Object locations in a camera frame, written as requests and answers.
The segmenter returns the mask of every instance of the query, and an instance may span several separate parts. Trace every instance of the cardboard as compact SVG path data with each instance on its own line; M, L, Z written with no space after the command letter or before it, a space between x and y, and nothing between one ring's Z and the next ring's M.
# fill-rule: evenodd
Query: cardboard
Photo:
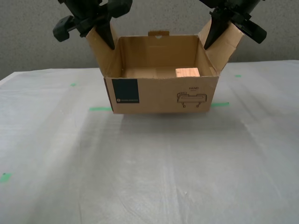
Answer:
M243 33L233 24L204 50L211 22L198 35L117 37L115 50L92 29L87 40L96 56L114 113L185 113L210 109L221 71Z

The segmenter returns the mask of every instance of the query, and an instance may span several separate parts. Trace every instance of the product illustration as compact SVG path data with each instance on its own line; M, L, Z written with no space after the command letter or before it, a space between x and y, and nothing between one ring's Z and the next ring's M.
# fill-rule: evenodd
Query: product illustration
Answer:
M196 107L199 107L201 103L206 102L206 94L196 94L191 95L187 94L187 92L179 92L178 93L178 103L181 103L185 108L185 104L196 104Z

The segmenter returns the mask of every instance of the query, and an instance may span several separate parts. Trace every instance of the white plastic sheet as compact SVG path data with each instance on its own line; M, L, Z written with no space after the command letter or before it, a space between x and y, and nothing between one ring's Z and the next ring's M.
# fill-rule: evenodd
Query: white plastic sheet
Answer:
M230 63L214 97L229 106L113 115L89 111L110 106L99 69L12 74L0 223L297 224L298 85L298 61Z

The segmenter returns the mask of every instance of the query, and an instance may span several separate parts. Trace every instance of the green tape marker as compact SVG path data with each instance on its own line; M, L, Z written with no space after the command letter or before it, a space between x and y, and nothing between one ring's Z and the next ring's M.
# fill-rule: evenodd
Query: green tape marker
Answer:
M111 107L91 107L89 111L112 111Z
M11 175L12 174L6 174L6 173L4 173L2 175L2 177L0 178L0 183L5 183L5 182L9 181Z
M217 107L217 106L229 106L229 102L211 104L211 107Z

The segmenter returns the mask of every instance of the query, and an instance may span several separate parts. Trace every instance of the small wooden block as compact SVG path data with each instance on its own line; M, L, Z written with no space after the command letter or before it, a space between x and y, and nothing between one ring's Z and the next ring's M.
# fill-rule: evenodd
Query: small wooden block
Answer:
M176 69L177 77L200 77L197 68Z

